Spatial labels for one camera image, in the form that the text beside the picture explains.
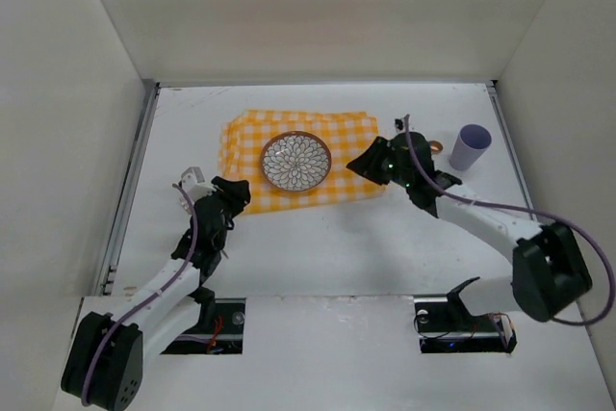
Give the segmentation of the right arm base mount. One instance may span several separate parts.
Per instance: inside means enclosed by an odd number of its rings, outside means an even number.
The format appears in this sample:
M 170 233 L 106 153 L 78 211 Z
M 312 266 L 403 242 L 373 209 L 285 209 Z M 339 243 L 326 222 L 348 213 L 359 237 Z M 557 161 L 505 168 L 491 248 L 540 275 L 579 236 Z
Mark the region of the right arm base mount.
M 444 295 L 418 296 L 413 301 L 413 326 L 423 354 L 511 354 L 518 344 L 512 320 L 504 313 L 474 316 Z

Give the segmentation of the copper spoon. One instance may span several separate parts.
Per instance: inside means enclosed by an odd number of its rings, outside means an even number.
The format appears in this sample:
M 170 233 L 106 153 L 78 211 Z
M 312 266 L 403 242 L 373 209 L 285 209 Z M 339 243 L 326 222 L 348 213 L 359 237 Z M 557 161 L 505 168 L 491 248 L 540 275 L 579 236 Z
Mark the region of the copper spoon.
M 440 154 L 444 149 L 443 145 L 439 141 L 430 141 L 429 146 L 433 155 Z

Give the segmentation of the yellow white checkered cloth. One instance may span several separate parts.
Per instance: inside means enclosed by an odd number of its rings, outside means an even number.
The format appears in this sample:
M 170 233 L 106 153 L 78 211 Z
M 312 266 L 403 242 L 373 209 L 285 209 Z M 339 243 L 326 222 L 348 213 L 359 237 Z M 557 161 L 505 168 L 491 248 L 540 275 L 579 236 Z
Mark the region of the yellow white checkered cloth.
M 223 125 L 218 168 L 227 180 L 249 182 L 249 214 L 373 198 L 385 188 L 347 164 L 377 135 L 365 112 L 250 109 Z

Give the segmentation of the patterned ceramic bowl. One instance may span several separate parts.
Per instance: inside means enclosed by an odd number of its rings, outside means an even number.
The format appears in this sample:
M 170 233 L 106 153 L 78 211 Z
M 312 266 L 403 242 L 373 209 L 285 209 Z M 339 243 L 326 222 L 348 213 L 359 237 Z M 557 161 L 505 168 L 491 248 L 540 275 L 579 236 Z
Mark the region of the patterned ceramic bowl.
M 260 156 L 266 181 L 284 193 L 306 193 L 318 187 L 332 166 L 326 143 L 302 131 L 281 133 L 270 139 Z

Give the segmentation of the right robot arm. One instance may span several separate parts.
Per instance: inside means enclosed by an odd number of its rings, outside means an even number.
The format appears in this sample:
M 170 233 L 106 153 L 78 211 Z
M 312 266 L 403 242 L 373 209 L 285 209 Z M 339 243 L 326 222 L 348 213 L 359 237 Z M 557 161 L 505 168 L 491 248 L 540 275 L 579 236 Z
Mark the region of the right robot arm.
M 482 206 L 461 179 L 435 168 L 429 143 L 417 132 L 376 138 L 347 168 L 376 185 L 401 186 L 417 208 L 475 236 L 510 264 L 508 276 L 474 277 L 452 290 L 471 315 L 521 311 L 550 321 L 592 288 L 569 226 Z

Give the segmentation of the lilac plastic cup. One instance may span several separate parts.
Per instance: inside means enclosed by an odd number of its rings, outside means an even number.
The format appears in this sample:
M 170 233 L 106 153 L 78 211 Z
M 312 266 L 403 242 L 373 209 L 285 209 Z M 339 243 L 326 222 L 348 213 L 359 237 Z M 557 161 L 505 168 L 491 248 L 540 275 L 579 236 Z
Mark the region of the lilac plastic cup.
M 449 155 L 450 166 L 458 171 L 468 170 L 491 144 L 492 135 L 485 127 L 478 124 L 463 126 Z

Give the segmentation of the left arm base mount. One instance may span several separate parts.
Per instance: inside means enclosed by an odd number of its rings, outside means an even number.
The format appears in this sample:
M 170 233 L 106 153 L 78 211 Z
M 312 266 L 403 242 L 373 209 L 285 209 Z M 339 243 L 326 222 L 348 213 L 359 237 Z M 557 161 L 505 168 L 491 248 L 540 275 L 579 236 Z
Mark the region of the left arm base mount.
M 217 299 L 205 318 L 180 335 L 163 355 L 242 354 L 245 309 L 245 298 Z

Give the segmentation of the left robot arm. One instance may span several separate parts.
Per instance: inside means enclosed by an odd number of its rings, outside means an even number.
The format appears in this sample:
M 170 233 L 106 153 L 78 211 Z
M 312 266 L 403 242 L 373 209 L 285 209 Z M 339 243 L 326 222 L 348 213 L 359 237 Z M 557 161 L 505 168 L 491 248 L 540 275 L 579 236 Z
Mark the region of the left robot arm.
M 105 313 L 91 311 L 77 326 L 61 389 L 83 406 L 126 409 L 145 367 L 172 345 L 222 351 L 224 317 L 205 283 L 222 260 L 235 217 L 250 203 L 249 183 L 216 176 L 198 199 L 190 197 L 187 181 L 174 187 L 187 201 L 190 222 L 169 260 L 129 300 Z

